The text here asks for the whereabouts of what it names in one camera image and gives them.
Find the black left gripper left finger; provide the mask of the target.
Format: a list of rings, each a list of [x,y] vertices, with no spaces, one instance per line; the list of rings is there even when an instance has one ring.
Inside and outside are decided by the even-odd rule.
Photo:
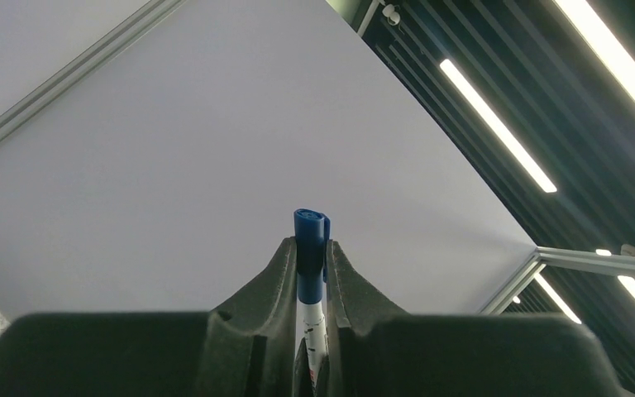
[[[33,313],[0,336],[0,396],[289,396],[296,243],[204,312]]]

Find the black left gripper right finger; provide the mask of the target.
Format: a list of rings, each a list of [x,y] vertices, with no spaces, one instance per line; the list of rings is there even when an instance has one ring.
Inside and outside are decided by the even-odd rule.
[[[594,334],[559,315],[415,315],[329,242],[328,396],[620,396]]]

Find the blue capped whiteboard marker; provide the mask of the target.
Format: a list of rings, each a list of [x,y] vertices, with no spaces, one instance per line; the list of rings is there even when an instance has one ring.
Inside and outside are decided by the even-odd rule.
[[[308,304],[299,300],[298,308],[303,323],[308,375],[313,395],[318,396],[318,381],[328,354],[327,320],[321,302]]]

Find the blue marker cap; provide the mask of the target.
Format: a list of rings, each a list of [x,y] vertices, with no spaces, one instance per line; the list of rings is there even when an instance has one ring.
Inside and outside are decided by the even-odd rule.
[[[294,211],[297,294],[298,301],[302,304],[317,304],[322,301],[327,242],[330,235],[331,220],[326,214],[307,208]]]

